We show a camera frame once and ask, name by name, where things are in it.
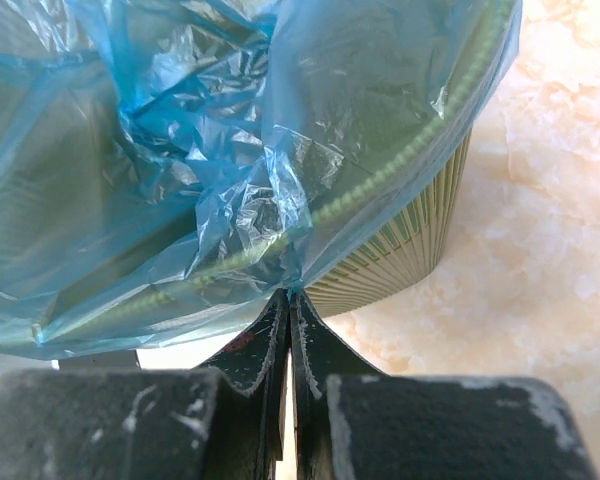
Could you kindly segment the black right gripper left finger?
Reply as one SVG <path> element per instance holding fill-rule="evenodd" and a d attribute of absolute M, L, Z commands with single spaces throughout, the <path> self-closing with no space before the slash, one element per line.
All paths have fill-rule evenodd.
<path fill-rule="evenodd" d="M 0 479 L 271 479 L 289 301 L 190 370 L 0 372 Z"/>

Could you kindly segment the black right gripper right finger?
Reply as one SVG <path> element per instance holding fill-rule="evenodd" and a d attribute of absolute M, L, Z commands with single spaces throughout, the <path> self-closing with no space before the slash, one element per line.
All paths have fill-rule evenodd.
<path fill-rule="evenodd" d="M 531 377 L 383 373 L 290 300 L 302 479 L 594 479 L 571 411 Z"/>

